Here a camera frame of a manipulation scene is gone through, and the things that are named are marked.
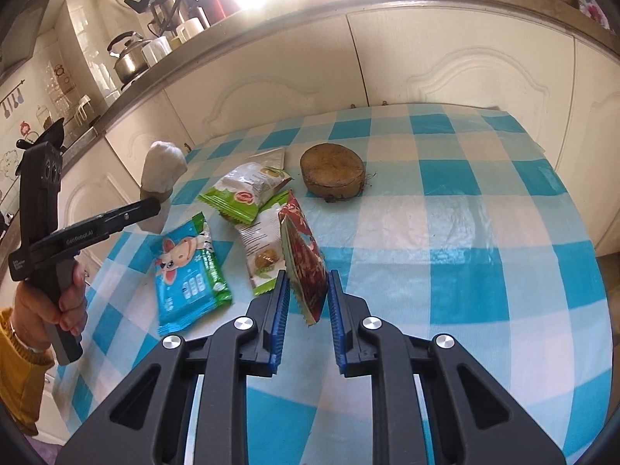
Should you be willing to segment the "yellow sleeve forearm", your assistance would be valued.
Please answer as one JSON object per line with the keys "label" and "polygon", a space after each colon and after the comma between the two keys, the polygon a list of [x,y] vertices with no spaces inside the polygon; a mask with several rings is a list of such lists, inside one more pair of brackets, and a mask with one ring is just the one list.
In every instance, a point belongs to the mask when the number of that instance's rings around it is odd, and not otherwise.
{"label": "yellow sleeve forearm", "polygon": [[38,434],[45,374],[55,361],[49,348],[34,350],[20,340],[13,327],[12,316],[12,308],[2,308],[1,400],[18,428],[26,436],[34,437]]}

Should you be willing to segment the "person left hand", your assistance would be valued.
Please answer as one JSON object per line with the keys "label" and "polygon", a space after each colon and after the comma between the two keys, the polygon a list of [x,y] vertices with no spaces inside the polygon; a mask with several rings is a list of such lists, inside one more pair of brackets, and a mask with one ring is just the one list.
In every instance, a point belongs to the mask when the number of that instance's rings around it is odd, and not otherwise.
{"label": "person left hand", "polygon": [[81,335],[87,321],[85,275],[83,265],[76,262],[71,286],[62,293],[57,305],[29,282],[18,284],[10,323],[25,345],[37,351],[47,350],[50,340],[46,324],[58,325],[72,336]]}

